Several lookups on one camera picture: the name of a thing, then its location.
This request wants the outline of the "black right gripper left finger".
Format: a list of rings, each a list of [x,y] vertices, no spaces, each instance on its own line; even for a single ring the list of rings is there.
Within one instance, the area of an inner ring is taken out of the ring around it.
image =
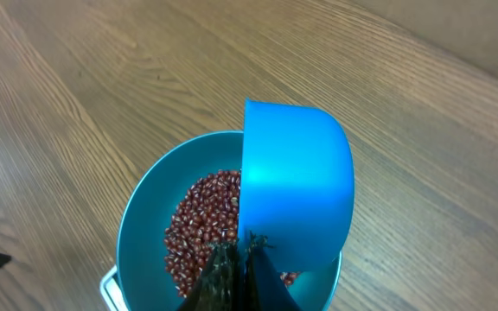
[[[232,311],[239,298],[238,284],[238,246],[215,244],[195,287],[177,311]]]

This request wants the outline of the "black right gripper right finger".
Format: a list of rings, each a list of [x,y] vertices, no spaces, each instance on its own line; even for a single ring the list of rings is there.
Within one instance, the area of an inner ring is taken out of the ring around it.
[[[301,311],[267,256],[267,237],[250,233],[246,249],[244,304],[250,311]]]

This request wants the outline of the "blue plastic measuring scoop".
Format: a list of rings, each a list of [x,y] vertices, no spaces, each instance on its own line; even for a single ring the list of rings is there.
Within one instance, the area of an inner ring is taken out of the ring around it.
[[[303,310],[326,309],[354,210],[354,163],[341,125],[311,107],[248,99],[241,158],[239,244],[265,236]]]

